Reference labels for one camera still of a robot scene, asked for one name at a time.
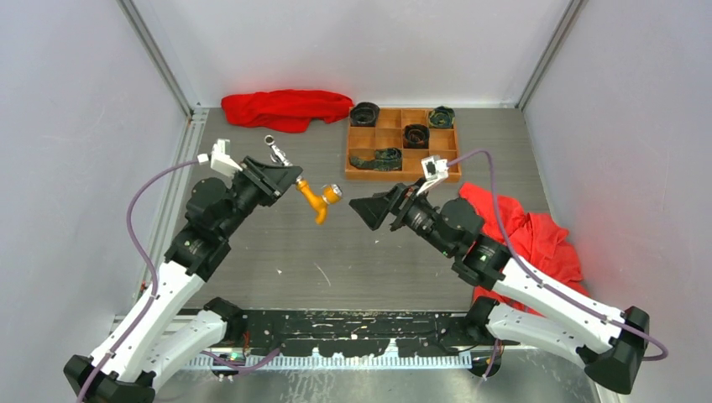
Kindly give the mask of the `chrome metal faucet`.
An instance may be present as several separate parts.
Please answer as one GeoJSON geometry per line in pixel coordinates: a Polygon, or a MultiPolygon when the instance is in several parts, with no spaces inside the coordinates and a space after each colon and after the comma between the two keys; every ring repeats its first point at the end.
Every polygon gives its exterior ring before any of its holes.
{"type": "Polygon", "coordinates": [[[274,163],[281,166],[293,166],[285,152],[276,144],[272,135],[265,135],[264,143],[270,148],[270,158],[274,163]]]}

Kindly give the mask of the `orange plastic faucet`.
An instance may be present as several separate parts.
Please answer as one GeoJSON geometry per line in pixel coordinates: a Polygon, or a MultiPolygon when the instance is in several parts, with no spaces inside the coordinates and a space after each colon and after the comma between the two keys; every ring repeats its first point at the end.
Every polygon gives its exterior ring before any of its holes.
{"type": "Polygon", "coordinates": [[[322,193],[315,193],[306,179],[300,178],[296,181],[296,189],[304,196],[306,202],[316,213],[316,225],[323,225],[327,220],[328,208],[339,203],[343,198],[343,192],[337,184],[325,185],[322,193]]]}

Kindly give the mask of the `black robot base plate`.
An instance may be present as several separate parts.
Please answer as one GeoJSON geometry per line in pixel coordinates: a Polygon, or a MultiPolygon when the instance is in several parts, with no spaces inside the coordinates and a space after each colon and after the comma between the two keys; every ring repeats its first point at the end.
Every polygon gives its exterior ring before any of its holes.
{"type": "Polygon", "coordinates": [[[219,348],[286,357],[314,351],[331,358],[379,357],[393,343],[399,358],[446,357],[487,348],[494,339],[465,326],[461,311],[246,310],[241,333],[229,331],[219,348]]]}

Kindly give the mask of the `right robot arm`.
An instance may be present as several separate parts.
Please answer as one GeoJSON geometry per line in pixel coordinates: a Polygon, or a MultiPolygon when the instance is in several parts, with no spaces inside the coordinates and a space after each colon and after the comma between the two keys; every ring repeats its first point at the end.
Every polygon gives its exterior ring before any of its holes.
{"type": "Polygon", "coordinates": [[[392,215],[391,230],[412,230],[453,261],[461,280],[533,309],[529,314],[492,298],[476,299],[465,324],[472,342],[535,346],[579,366],[608,390],[632,392],[649,344],[645,311],[607,306],[563,285],[487,236],[484,219],[469,201],[457,197],[435,207],[420,187],[399,183],[348,204],[371,230],[392,215]]]}

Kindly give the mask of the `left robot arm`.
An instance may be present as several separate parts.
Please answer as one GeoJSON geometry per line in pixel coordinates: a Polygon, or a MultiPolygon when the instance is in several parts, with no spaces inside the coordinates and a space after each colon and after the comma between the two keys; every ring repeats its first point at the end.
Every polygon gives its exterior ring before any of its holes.
{"type": "Polygon", "coordinates": [[[249,156],[235,162],[225,154],[200,154],[161,171],[210,165],[231,180],[209,177],[194,186],[186,204],[187,224],[175,235],[160,265],[143,248],[149,288],[109,337],[91,354],[74,355],[64,374],[79,402],[152,402],[166,382],[216,343],[232,347],[245,334],[243,312],[222,298],[165,338],[165,329],[184,304],[213,276],[231,248],[229,240],[258,206],[270,207],[303,169],[261,163],[249,156]]]}

